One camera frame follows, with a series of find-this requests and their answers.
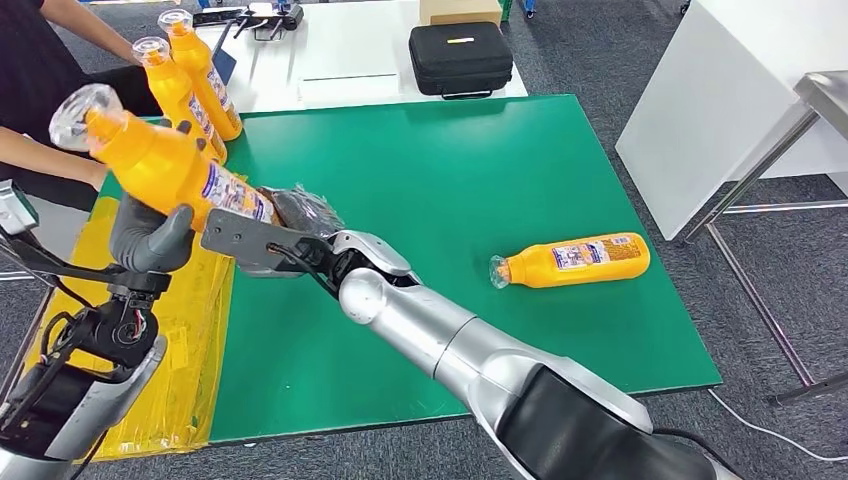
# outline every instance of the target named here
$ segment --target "black shirt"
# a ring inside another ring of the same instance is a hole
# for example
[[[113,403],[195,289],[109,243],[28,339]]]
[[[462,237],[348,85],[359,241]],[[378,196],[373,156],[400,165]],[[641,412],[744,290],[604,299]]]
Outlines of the black shirt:
[[[47,128],[53,112],[90,82],[39,9],[44,0],[0,0],[0,126],[53,146]],[[27,193],[89,209],[96,192],[72,180],[0,162],[0,180],[13,178]]]

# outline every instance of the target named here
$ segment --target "bottle label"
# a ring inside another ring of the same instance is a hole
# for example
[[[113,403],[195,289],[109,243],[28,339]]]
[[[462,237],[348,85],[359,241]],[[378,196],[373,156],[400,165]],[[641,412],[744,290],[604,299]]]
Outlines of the bottle label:
[[[593,242],[553,248],[557,268],[568,270],[593,264],[628,260],[642,255],[629,237],[613,237]]]
[[[214,65],[209,70],[209,73],[206,74],[206,80],[209,81],[209,85],[212,85],[212,90],[215,90],[215,95],[218,96],[221,106],[224,107],[224,110],[228,110],[232,102],[230,102],[230,96],[227,95],[227,86],[224,85],[224,80],[218,75],[218,70],[215,69]]]
[[[209,164],[209,174],[201,196],[217,208],[265,223],[272,222],[274,206],[271,201],[214,163]]]
[[[194,115],[197,123],[200,124],[200,128],[203,129],[203,134],[206,135],[206,138],[212,140],[215,136],[215,128],[212,127],[212,122],[209,121],[209,115],[206,114],[206,110],[203,109],[203,106],[200,105],[200,102],[197,101],[197,97],[194,94],[191,94],[191,98],[188,99],[188,108],[191,110],[191,114]]]

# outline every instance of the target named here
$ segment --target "cardboard box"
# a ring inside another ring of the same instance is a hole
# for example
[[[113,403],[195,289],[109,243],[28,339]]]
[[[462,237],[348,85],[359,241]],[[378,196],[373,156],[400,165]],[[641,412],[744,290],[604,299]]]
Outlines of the cardboard box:
[[[501,24],[498,0],[421,0],[421,25],[492,22]]]

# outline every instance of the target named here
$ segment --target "lying bottle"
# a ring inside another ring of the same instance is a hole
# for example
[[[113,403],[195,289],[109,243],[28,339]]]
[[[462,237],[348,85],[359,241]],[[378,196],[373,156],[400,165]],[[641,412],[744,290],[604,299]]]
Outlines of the lying bottle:
[[[615,233],[533,245],[509,258],[492,257],[489,276],[497,288],[520,283],[533,288],[635,278],[651,263],[651,251],[636,233]]]

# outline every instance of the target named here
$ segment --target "white table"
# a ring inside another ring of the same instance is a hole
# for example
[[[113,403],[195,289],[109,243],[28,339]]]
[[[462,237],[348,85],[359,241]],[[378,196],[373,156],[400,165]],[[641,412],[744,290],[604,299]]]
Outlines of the white table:
[[[303,22],[281,40],[257,42],[249,31],[223,50],[237,63],[227,91],[240,112],[425,102],[415,84],[407,42],[418,25],[417,0],[303,5]],[[197,33],[213,47],[223,27]],[[492,97],[523,97],[512,81]]]
[[[845,0],[695,0],[616,150],[663,236],[739,179],[806,111],[807,72],[848,68]],[[818,122],[763,175],[848,191],[848,142]]]

